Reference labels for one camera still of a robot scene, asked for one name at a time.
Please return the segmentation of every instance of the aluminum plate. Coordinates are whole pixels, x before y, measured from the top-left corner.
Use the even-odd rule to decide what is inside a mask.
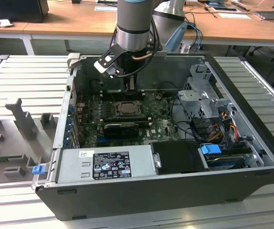
[[[274,89],[248,62],[241,61],[238,57],[215,59],[274,135]],[[226,98],[226,92],[221,85],[217,83],[216,86]]]
[[[67,56],[9,56],[0,60],[0,119],[14,119],[4,106],[21,98],[32,118],[42,113],[59,117],[67,77]]]

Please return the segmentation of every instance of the computer case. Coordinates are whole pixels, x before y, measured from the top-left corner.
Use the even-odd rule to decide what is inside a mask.
[[[0,19],[41,23],[48,11],[47,0],[0,0]]]

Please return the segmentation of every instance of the electronic device on desk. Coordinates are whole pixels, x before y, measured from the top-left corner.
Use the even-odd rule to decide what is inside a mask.
[[[274,11],[256,11],[255,14],[262,20],[274,21]]]
[[[221,68],[235,64],[245,71],[241,60],[154,56],[135,83],[129,80],[133,89],[123,79],[100,75],[93,66],[98,58],[77,57],[80,64],[68,77],[69,100],[62,109],[78,117],[71,130],[77,130],[79,143],[67,137],[71,118],[64,112],[55,134],[54,170],[36,187],[58,219],[240,201],[274,183],[274,137],[241,94],[250,83],[239,81],[238,90],[231,81],[237,73],[228,77]],[[158,205],[152,198],[157,193],[163,199]]]
[[[47,0],[0,0],[0,19],[41,23],[48,11]]]
[[[216,2],[216,1],[207,1],[205,3],[208,7],[212,8],[215,11],[229,11],[229,12],[240,12],[236,8],[231,8],[226,6],[223,2]]]

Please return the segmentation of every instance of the wooden desk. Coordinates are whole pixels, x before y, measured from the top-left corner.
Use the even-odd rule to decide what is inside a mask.
[[[244,1],[244,4],[250,6],[257,6],[257,0]],[[263,5],[258,8],[248,8],[251,11],[272,11],[274,1],[266,0]],[[188,12],[206,12],[203,7]],[[186,14],[189,21],[193,22],[192,14]],[[212,14],[194,14],[197,28],[203,33],[203,43],[215,44],[233,44],[233,45],[248,45],[249,42],[256,42],[258,46],[274,46],[274,22],[262,21],[260,17],[255,14],[247,14],[251,19],[231,19],[222,18],[218,13],[215,13],[215,18]],[[187,31],[185,39],[194,39],[195,32]]]
[[[29,23],[25,33],[112,36],[116,12],[94,11],[95,3],[48,1],[49,13],[41,24]]]
[[[71,1],[49,0],[49,14],[43,23],[18,22],[14,27],[0,29],[0,37],[22,39],[29,55],[34,54],[31,39],[67,40],[67,46],[68,40],[110,41],[116,26],[116,12],[94,11],[95,2],[92,1],[72,4]],[[260,1],[244,0],[244,4],[256,7]],[[260,7],[250,9],[252,12],[272,11],[273,5],[274,0],[265,0]],[[184,10],[195,13],[204,44],[274,46],[274,22],[261,21],[255,14],[248,14],[251,20],[222,18],[217,13],[217,18],[209,13],[197,14],[206,12],[203,6],[198,2],[197,6]],[[187,18],[193,21],[190,13]],[[192,43],[194,39],[195,31],[187,31],[184,41]]]

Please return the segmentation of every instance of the warning label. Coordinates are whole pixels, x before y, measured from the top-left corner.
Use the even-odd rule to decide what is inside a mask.
[[[93,179],[131,177],[128,152],[93,154]]]

